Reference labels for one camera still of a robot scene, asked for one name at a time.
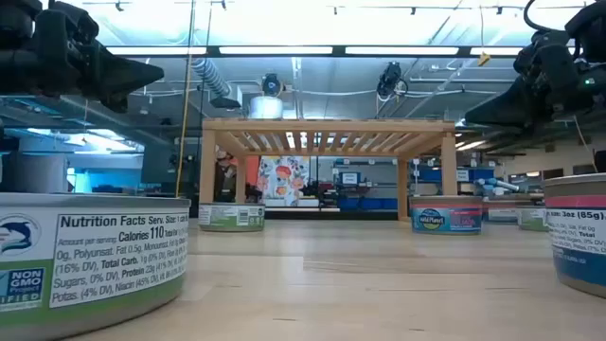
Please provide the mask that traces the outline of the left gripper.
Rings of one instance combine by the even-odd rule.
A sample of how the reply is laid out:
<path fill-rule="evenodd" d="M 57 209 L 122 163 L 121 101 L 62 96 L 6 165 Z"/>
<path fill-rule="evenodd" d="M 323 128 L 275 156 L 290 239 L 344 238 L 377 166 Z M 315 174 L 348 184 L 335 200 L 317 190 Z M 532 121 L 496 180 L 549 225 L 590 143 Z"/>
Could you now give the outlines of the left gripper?
<path fill-rule="evenodd" d="M 71 45 L 58 60 L 0 46 L 0 95 L 80 95 L 125 114 L 132 92 L 164 76 L 161 67 L 116 56 L 101 44 Z"/>

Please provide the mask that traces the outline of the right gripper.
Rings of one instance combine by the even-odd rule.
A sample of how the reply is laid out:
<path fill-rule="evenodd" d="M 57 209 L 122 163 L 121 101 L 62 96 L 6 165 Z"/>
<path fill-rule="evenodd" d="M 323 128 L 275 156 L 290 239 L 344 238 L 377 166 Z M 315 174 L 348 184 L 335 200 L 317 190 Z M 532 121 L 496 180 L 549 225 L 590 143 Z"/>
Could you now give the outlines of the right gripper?
<path fill-rule="evenodd" d="M 506 91 L 469 109 L 466 122 L 523 130 L 606 101 L 606 63 L 554 61 L 544 63 L 543 72 L 546 81 L 518 76 Z"/>

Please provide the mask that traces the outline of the green label tuna can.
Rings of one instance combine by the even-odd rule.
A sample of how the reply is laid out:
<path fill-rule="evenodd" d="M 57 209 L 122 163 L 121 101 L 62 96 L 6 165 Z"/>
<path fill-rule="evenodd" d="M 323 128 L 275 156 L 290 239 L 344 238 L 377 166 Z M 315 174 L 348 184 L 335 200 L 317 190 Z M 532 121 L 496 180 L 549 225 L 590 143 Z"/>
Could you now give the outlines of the green label tuna can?
<path fill-rule="evenodd" d="M 199 204 L 198 226 L 212 232 L 257 232 L 265 226 L 265 205 Z"/>
<path fill-rule="evenodd" d="M 149 313 L 187 270 L 188 199 L 0 193 L 0 341 L 48 341 Z"/>
<path fill-rule="evenodd" d="M 518 206 L 516 208 L 517 225 L 526 231 L 547 232 L 544 206 Z"/>

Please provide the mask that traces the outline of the wooden slatted shelf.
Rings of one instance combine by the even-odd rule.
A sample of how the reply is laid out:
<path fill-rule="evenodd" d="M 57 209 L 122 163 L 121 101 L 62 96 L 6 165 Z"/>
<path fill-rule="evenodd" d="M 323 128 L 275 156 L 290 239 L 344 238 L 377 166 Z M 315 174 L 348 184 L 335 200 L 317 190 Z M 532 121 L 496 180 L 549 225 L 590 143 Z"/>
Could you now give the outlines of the wooden slatted shelf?
<path fill-rule="evenodd" d="M 209 118 L 202 124 L 199 202 L 214 202 L 217 150 L 237 159 L 236 202 L 245 202 L 247 158 L 379 156 L 397 160 L 398 219 L 407 219 L 408 161 L 440 150 L 442 193 L 456 196 L 455 123 L 424 119 Z"/>

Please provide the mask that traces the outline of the ceiling light strip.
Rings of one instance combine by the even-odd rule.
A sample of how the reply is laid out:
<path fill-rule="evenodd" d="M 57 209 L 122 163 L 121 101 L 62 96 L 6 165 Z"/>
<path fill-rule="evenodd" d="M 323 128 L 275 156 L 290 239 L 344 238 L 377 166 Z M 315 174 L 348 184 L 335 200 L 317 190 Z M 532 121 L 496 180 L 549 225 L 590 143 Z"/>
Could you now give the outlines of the ceiling light strip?
<path fill-rule="evenodd" d="M 223 55 L 326 55 L 331 46 L 221 46 Z"/>
<path fill-rule="evenodd" d="M 493 58 L 501 58 L 503 56 L 517 56 L 521 50 L 522 48 L 519 46 L 478 46 L 473 47 L 470 50 L 470 55 L 480 56 L 482 54 L 487 54 Z"/>
<path fill-rule="evenodd" d="M 345 52 L 348 55 L 451 56 L 458 50 L 448 46 L 348 46 Z"/>
<path fill-rule="evenodd" d="M 207 49 L 199 46 L 108 46 L 107 50 L 119 56 L 187 56 L 205 55 Z"/>

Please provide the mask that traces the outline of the black hanging device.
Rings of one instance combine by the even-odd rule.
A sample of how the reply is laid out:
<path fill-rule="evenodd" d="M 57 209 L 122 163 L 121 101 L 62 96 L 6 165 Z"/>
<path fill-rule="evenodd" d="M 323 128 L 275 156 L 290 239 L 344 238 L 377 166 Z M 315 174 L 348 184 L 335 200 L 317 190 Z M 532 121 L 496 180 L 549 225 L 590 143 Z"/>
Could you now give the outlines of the black hanging device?
<path fill-rule="evenodd" d="M 398 62 L 390 62 L 379 77 L 376 92 L 382 97 L 398 96 L 408 92 L 408 83 L 402 78 Z"/>

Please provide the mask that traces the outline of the grey cloth cover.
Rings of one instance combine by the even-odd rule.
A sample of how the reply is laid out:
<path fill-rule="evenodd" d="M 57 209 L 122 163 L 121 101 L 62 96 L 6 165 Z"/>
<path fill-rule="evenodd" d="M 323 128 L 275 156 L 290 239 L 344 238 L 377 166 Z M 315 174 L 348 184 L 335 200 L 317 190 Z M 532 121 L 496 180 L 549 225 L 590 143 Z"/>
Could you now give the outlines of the grey cloth cover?
<path fill-rule="evenodd" d="M 10 153 L 0 159 L 0 192 L 67 192 L 66 156 Z"/>

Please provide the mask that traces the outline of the person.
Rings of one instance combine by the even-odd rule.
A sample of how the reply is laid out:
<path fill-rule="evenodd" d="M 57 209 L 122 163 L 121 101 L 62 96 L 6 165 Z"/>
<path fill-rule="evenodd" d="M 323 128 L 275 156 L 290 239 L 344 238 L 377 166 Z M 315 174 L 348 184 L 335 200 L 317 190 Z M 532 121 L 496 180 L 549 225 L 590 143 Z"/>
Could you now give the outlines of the person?
<path fill-rule="evenodd" d="M 214 201 L 231 203 L 236 196 L 236 159 L 228 152 L 218 150 L 215 162 Z"/>

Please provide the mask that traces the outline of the floral patterned cloth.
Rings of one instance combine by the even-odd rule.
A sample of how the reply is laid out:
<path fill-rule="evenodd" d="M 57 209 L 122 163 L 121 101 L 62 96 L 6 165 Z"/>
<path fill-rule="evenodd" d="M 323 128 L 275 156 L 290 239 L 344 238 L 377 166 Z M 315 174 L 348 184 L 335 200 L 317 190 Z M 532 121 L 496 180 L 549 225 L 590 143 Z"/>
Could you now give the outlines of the floral patterned cloth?
<path fill-rule="evenodd" d="M 303 188 L 310 181 L 308 156 L 262 156 L 257 189 L 266 206 L 299 206 Z"/>

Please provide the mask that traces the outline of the silver ventilation duct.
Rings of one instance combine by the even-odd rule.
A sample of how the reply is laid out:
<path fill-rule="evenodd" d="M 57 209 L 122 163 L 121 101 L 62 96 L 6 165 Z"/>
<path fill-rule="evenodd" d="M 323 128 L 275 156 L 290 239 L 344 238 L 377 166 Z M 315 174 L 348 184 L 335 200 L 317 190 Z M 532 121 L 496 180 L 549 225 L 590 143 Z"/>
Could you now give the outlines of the silver ventilation duct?
<path fill-rule="evenodd" d="M 221 76 L 215 63 L 207 58 L 195 58 L 191 70 L 203 81 L 205 87 L 217 97 L 226 97 L 231 93 L 228 83 Z"/>

